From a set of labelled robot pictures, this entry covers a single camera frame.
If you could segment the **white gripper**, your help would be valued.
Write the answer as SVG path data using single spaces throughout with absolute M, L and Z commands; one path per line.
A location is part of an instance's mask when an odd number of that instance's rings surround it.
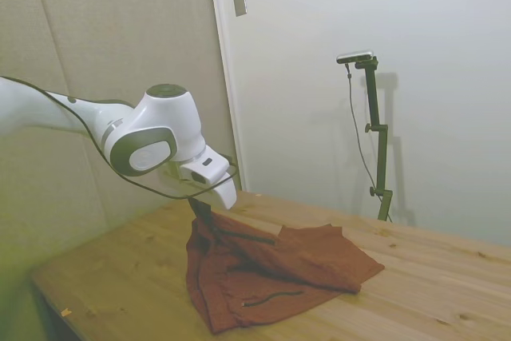
M 207 200 L 208 204 L 192 198 L 192 210 L 196 217 L 210 216 L 211 206 L 223 210 L 229 210 L 234 206 L 237 200 L 237 192 L 230 175 L 224 175 L 215 184 L 215 188 L 207 192 Z

